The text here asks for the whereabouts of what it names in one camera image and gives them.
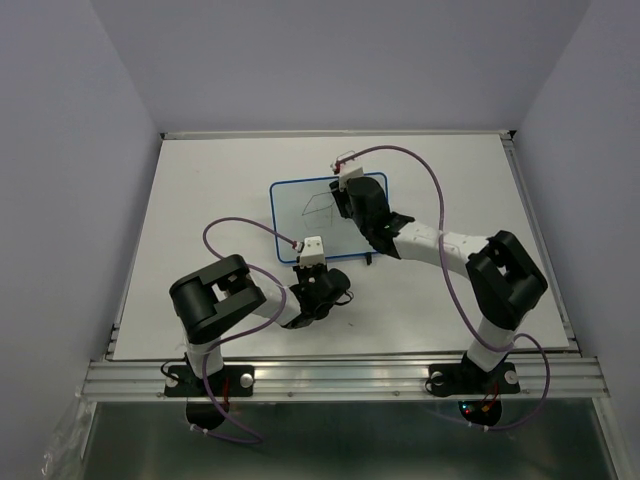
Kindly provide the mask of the blue framed whiteboard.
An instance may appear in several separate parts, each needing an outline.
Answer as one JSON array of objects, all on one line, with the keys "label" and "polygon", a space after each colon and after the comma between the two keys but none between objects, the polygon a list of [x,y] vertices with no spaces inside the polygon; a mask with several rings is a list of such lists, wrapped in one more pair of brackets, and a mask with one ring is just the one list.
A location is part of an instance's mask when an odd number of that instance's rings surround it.
[{"label": "blue framed whiteboard", "polygon": [[375,250],[359,233],[353,221],[339,213],[330,184],[335,176],[279,181],[269,188],[276,255],[280,262],[296,262],[294,249],[284,241],[322,238],[325,256],[329,260],[373,254]]}]

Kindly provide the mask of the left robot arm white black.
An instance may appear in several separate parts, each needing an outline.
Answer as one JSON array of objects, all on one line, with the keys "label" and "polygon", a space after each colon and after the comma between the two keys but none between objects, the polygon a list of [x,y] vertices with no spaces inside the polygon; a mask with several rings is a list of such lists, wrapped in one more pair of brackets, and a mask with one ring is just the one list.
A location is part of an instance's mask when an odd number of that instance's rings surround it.
[{"label": "left robot arm white black", "polygon": [[181,321],[190,369],[188,382],[199,393],[215,392],[222,382],[220,351],[224,334],[250,315],[287,330],[306,328],[326,318],[335,306],[353,299],[347,275],[324,260],[298,262],[297,282],[282,286],[260,282],[239,254],[222,258],[176,281],[169,289]]}]

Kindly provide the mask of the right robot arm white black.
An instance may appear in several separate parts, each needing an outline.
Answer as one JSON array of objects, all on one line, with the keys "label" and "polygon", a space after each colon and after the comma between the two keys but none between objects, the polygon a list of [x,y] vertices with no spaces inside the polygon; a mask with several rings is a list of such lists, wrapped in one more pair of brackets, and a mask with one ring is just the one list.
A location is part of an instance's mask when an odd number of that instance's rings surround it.
[{"label": "right robot arm white black", "polygon": [[[340,215],[353,221],[376,252],[441,269],[454,306],[473,337],[460,366],[461,381],[472,390],[491,384],[523,319],[548,289],[545,276],[518,238],[505,230],[489,237],[447,232],[440,187],[436,227],[393,211],[382,187],[368,176],[335,180],[330,192]],[[453,273],[470,282],[482,314],[478,327],[471,324],[457,297]]]}]

